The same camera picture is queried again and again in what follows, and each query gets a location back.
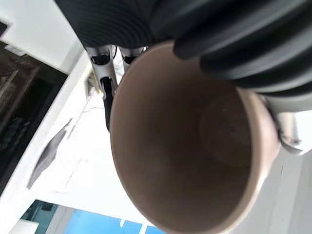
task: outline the cup rim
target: cup rim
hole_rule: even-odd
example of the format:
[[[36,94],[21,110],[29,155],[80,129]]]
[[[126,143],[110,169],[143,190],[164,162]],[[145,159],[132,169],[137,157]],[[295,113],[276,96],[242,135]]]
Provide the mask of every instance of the cup rim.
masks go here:
[[[138,57],[133,64],[129,67],[124,77],[122,78],[118,90],[123,89],[125,86],[125,78],[130,76],[131,73],[136,69],[136,64],[139,64],[145,57],[150,56],[150,54],[155,53],[161,49],[171,49],[173,50],[172,42],[162,42],[159,43],[148,51],[146,51],[143,55]],[[251,169],[249,173],[248,182],[245,188],[245,191],[235,207],[235,209],[229,214],[229,216],[224,219],[220,224],[213,227],[209,230],[193,232],[194,234],[218,234],[218,233],[226,233],[231,231],[234,227],[236,227],[248,214],[252,206],[254,205],[256,198],[258,197],[260,188],[267,177],[273,160],[276,158],[280,143],[278,140],[277,131],[275,129],[275,124],[272,120],[272,117],[265,107],[264,103],[261,101],[260,97],[247,90],[243,90],[240,88],[236,89],[242,104],[244,106],[245,112],[247,114],[248,123],[251,131],[251,139],[252,139],[252,161],[251,161]],[[150,217],[143,209],[140,208],[140,203],[137,201],[135,194],[131,189],[128,188],[128,185],[122,180],[121,173],[119,171],[118,162],[114,157],[114,148],[117,147],[114,139],[114,115],[116,114],[116,103],[119,102],[122,96],[120,92],[117,92],[114,97],[114,102],[111,111],[111,148],[114,159],[114,164],[116,167],[117,174],[120,178],[121,184],[124,187],[128,197],[131,199],[133,204],[137,207],[137,209],[153,224],[162,230],[171,233],[171,234],[182,234],[180,231],[172,230],[171,228],[165,227],[162,224],[158,223],[152,217]]]

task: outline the white surface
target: white surface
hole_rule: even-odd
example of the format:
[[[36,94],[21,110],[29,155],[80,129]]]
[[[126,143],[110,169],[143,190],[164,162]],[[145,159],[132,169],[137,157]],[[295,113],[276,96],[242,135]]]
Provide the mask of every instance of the white surface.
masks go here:
[[[120,51],[114,60],[120,82]],[[101,215],[150,224],[128,198],[116,173],[102,94],[89,100],[54,164],[38,179],[37,198]]]
[[[80,86],[84,83],[90,71],[91,64],[85,52],[81,55],[41,125],[38,127],[0,197],[1,234],[7,234],[33,201],[37,199],[36,190],[28,190],[26,188],[30,175],[44,147],[54,134],[61,129],[62,123],[71,117],[75,118],[75,116],[79,115],[79,106],[73,108],[72,105],[67,105],[67,107],[71,108],[70,110],[65,110],[64,107],[71,100],[69,97],[72,97],[71,94],[76,87],[81,90]],[[85,93],[78,92],[78,95],[82,95],[82,98],[75,97],[77,103],[81,104],[81,111],[85,103]]]
[[[20,219],[9,234],[35,234],[38,223]]]
[[[53,0],[0,0],[1,40],[69,73],[83,47]]]

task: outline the silver metal joint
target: silver metal joint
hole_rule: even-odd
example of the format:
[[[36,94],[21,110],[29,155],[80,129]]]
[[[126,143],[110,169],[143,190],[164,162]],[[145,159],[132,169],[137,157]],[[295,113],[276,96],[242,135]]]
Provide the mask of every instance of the silver metal joint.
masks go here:
[[[280,140],[292,154],[303,155],[312,149],[312,110],[278,113]]]

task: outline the white wall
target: white wall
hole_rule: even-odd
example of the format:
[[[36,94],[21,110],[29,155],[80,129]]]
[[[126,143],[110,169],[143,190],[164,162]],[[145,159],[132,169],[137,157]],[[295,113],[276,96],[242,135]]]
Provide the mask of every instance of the white wall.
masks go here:
[[[83,47],[53,0],[0,0],[1,40],[70,73]]]

